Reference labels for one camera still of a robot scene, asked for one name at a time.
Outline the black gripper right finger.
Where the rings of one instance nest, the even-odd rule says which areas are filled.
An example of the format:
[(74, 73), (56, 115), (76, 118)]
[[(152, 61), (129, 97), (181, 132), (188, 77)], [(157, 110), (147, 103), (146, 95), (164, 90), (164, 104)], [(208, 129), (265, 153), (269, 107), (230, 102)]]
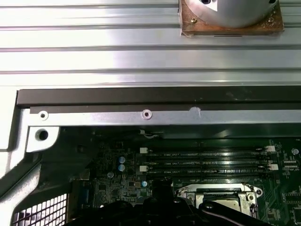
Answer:
[(164, 226), (267, 226), (268, 223), (214, 201), (204, 201), (198, 208), (183, 198), (176, 198), (171, 180), (162, 181)]

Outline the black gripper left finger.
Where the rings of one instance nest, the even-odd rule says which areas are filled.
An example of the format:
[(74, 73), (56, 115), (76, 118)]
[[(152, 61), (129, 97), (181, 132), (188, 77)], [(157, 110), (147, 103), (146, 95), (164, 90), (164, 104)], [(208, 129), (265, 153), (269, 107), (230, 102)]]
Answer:
[(69, 226), (161, 226), (163, 225), (163, 181), (154, 180), (151, 196), (142, 204), (116, 201), (102, 208), (87, 209)]

